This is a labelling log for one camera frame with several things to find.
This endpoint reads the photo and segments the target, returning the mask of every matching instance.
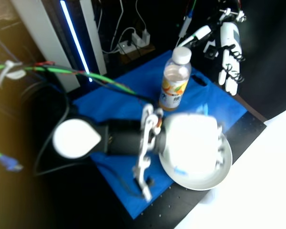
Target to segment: bottle cap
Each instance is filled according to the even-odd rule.
[[[177,47],[173,51],[172,60],[176,64],[187,64],[190,62],[192,52],[186,47]]]

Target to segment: bottle label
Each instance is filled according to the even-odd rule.
[[[167,108],[176,108],[182,99],[188,80],[171,82],[163,77],[160,103]]]

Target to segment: blue mat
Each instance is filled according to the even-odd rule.
[[[167,51],[119,77],[117,81],[129,86],[138,94],[157,101],[160,95],[164,65],[171,56],[172,51]],[[246,112],[246,109],[196,69],[192,69],[192,74],[201,78],[207,85],[201,86],[191,78],[178,109],[174,112],[165,112],[164,116],[175,112],[195,112],[199,106],[208,104],[209,115],[223,123],[224,132],[227,131]],[[99,122],[110,118],[140,120],[142,114],[142,106],[138,99],[105,88],[90,92],[76,100],[75,104],[78,106],[80,114]],[[153,154],[150,156],[152,163],[145,172],[145,178],[150,176],[155,181],[155,185],[151,187],[153,195],[151,202],[153,202],[173,181],[164,172],[159,157]],[[94,153],[91,158],[96,162],[110,166],[127,182],[133,192],[140,194],[132,174],[132,167],[135,165],[137,157],[106,156],[103,153]],[[103,167],[98,169],[133,219],[149,206],[151,202],[146,203],[144,199],[130,196],[110,171]]]

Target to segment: blue led light strip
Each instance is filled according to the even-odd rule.
[[[70,18],[70,15],[69,15],[69,12],[68,12],[66,3],[65,3],[65,1],[62,1],[62,0],[60,1],[60,3],[61,3],[62,11],[63,11],[63,13],[64,13],[64,15],[65,15],[65,17],[66,17],[68,26],[69,26],[69,28],[70,28],[70,31],[71,31],[71,34],[72,34],[74,43],[75,43],[75,45],[76,45],[77,51],[78,51],[78,53],[79,53],[79,55],[80,55],[80,57],[81,57],[82,64],[83,64],[83,66],[84,66],[84,68],[85,68],[86,73],[89,73],[89,68],[88,68],[87,62],[86,62],[86,60],[85,60],[84,54],[82,53],[82,48],[81,48],[81,45],[80,45],[80,43],[79,43],[79,41],[78,41],[76,32],[75,32],[75,30],[74,30],[73,23],[72,23],[72,21],[71,21],[71,18]]]

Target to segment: plastic bottle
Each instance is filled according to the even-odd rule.
[[[159,105],[166,111],[177,109],[191,75],[192,52],[186,47],[177,47],[164,68]]]

